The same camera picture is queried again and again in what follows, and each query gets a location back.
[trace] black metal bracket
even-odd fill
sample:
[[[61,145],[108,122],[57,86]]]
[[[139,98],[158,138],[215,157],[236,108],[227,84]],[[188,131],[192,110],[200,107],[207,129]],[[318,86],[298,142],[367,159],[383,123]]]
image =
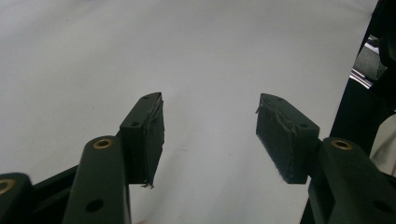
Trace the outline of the black metal bracket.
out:
[[[257,135],[289,184],[311,177],[308,208],[320,223],[396,223],[394,178],[356,144],[318,140],[318,126],[280,97],[262,94]],[[302,223],[313,223],[302,220]]]
[[[131,223],[129,184],[152,186],[163,151],[163,98],[140,98],[116,136],[92,139],[75,166],[34,186],[0,175],[0,223]]]

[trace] black plastic part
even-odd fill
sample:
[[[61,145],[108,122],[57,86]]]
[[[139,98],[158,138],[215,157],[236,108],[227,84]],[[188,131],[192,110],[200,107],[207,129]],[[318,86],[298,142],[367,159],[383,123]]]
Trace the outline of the black plastic part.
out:
[[[129,184],[153,184],[163,152],[163,98],[160,92],[140,98],[120,126]]]
[[[396,30],[384,34],[379,39],[379,57],[386,67],[396,68]]]
[[[307,154],[318,145],[319,127],[289,102],[262,93],[256,134],[262,140],[282,178],[304,184]]]
[[[330,137],[348,139],[360,146],[368,156],[379,125],[389,115],[383,99],[350,78]]]
[[[388,180],[388,182],[393,187],[393,189],[396,191],[396,177],[392,176],[392,175],[387,175],[387,174],[383,174],[383,175]]]
[[[335,201],[326,223],[396,223],[396,191],[360,147],[327,138],[318,159]]]
[[[309,185],[309,203],[316,224],[327,224],[332,214],[334,197],[328,185],[317,185],[312,180]]]
[[[33,187],[29,176],[0,175],[0,223],[24,223],[31,209]]]
[[[63,224],[131,223],[122,145],[103,136],[84,148]]]
[[[380,38],[383,34],[394,31],[396,27],[396,1],[379,0],[372,14],[370,24],[361,42],[364,47],[370,35]]]
[[[34,185],[30,223],[62,223],[77,166]]]
[[[311,202],[308,199],[306,202],[305,210],[303,216],[301,217],[300,224],[316,224],[314,220],[314,214],[312,212]]]

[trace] screw hole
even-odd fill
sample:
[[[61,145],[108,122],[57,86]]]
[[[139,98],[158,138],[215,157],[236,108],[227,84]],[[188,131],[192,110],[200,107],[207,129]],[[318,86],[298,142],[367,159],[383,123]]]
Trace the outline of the screw hole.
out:
[[[99,141],[96,141],[93,144],[94,148],[107,148],[111,145],[112,140],[111,139],[101,139]]]
[[[350,145],[348,142],[344,142],[344,141],[341,141],[341,140],[332,141],[332,145],[335,146],[335,147],[338,147],[340,149],[343,149],[343,150],[352,149],[352,145]]]
[[[87,210],[87,212],[90,212],[90,213],[97,212],[103,207],[104,203],[105,202],[102,199],[95,199],[87,204],[87,207],[85,207],[85,210]]]
[[[382,212],[393,213],[392,208],[389,205],[387,205],[386,203],[383,203],[380,201],[373,201],[373,205],[375,208],[381,210]]]
[[[132,127],[136,127],[136,126],[139,126],[139,122],[133,122],[133,123],[130,123],[130,125],[132,126]]]

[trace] white table surface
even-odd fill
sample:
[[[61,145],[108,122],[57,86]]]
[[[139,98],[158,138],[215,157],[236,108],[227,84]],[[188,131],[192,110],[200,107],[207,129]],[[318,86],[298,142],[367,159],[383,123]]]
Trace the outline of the white table surface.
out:
[[[154,189],[131,187],[134,223],[299,223],[255,134],[260,93],[328,136],[371,19],[370,0],[3,0],[0,174],[33,183],[78,164],[137,100],[161,91]]]

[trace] brass screw insert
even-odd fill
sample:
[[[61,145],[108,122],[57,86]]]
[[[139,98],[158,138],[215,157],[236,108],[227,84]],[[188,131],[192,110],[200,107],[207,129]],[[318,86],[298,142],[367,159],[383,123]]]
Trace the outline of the brass screw insert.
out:
[[[113,143],[113,140],[104,138],[104,139],[100,139],[100,140],[96,141],[95,143],[93,143],[93,147],[96,149],[103,149],[103,148],[110,147],[112,143]]]
[[[332,141],[332,145],[334,147],[338,147],[338,148],[343,149],[343,150],[350,150],[350,149],[353,148],[353,146],[350,145],[348,142],[345,142],[345,141],[342,141],[342,140],[333,140]]]
[[[0,188],[0,195],[6,193],[11,190],[15,185],[15,180],[13,179],[0,179],[0,184],[6,184],[5,187]]]

